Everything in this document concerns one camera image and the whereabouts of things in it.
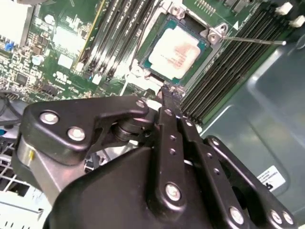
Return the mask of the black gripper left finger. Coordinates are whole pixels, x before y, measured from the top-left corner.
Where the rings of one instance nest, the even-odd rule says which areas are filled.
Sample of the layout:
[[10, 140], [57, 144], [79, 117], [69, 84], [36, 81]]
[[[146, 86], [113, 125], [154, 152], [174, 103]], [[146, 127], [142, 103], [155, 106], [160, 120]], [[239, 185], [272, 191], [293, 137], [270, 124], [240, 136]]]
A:
[[23, 115], [13, 167], [35, 183], [52, 207], [73, 181], [138, 148], [155, 151], [157, 175], [150, 198], [165, 215], [181, 215], [185, 179], [170, 169], [184, 159], [178, 116], [169, 108], [169, 93], [162, 87], [154, 100], [135, 95], [40, 102]]

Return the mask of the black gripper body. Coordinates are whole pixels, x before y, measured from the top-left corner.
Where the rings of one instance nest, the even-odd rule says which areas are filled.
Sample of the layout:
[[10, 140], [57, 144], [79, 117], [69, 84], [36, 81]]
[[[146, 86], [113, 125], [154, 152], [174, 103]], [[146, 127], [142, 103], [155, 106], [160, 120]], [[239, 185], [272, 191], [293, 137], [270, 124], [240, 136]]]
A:
[[205, 204], [194, 168], [168, 155], [166, 165], [185, 179], [182, 215], [166, 219], [151, 199], [157, 175], [155, 151], [134, 149], [69, 184], [57, 197], [46, 229], [222, 229], [221, 217]]

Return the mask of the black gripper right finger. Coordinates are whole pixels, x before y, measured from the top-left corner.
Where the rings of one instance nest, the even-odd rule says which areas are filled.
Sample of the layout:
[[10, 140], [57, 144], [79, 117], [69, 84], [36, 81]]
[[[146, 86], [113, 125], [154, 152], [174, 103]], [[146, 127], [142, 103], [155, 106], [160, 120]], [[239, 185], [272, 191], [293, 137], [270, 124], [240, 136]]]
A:
[[220, 141], [199, 136], [181, 111], [181, 95], [169, 93], [183, 145], [195, 169], [208, 219], [215, 229], [296, 229], [294, 216]]

